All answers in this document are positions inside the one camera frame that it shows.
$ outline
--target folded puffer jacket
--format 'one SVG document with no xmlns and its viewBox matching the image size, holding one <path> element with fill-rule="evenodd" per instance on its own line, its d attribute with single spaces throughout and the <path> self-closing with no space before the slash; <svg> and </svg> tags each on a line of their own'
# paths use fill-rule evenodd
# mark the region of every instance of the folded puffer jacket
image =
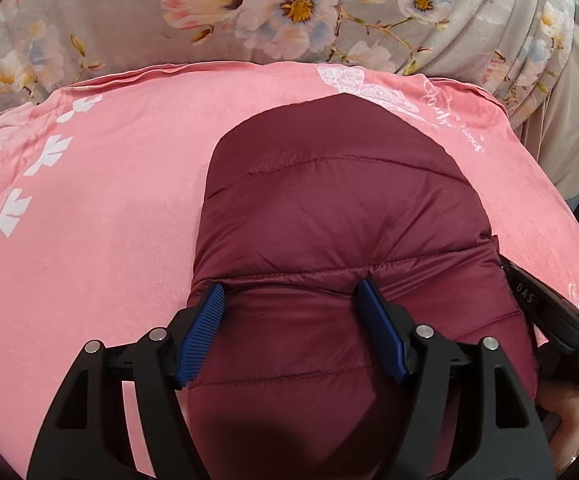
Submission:
<svg viewBox="0 0 579 480">
<path fill-rule="evenodd" d="M 212 280 L 227 300 L 188 409 L 213 480 L 372 476 L 411 392 L 357 316 L 370 273 L 445 337 L 495 336 L 534 396 L 532 338 L 454 160 L 349 94 L 275 108 L 226 134 L 207 175 L 188 304 Z M 451 430 L 448 416 L 437 469 Z"/>
</svg>

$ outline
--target floral blanket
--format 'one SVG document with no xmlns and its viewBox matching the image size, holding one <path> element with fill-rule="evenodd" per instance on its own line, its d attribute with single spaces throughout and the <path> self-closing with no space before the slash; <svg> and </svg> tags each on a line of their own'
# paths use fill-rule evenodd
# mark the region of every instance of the floral blanket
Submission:
<svg viewBox="0 0 579 480">
<path fill-rule="evenodd" d="M 512 127 L 567 62 L 575 0 L 0 0 L 0 110 L 162 62 L 335 62 L 483 86 Z"/>
</svg>

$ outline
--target metal rivet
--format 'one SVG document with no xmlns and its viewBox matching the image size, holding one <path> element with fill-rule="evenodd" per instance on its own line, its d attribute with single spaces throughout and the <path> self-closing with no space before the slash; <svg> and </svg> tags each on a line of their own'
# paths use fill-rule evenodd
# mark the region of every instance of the metal rivet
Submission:
<svg viewBox="0 0 579 480">
<path fill-rule="evenodd" d="M 499 346 L 498 339 L 494 337 L 486 337 L 483 339 L 483 346 L 488 350 L 495 350 Z"/>
<path fill-rule="evenodd" d="M 151 339 L 152 341 L 162 341 L 166 337 L 167 337 L 167 330 L 165 330 L 164 328 L 154 328 L 149 333 L 149 339 Z"/>
<path fill-rule="evenodd" d="M 98 350 L 100 350 L 100 341 L 89 341 L 85 343 L 85 351 L 88 354 L 95 354 Z"/>
<path fill-rule="evenodd" d="M 416 334 L 424 339 L 429 339 L 434 335 L 434 329 L 429 325 L 418 325 L 416 327 Z"/>
</svg>

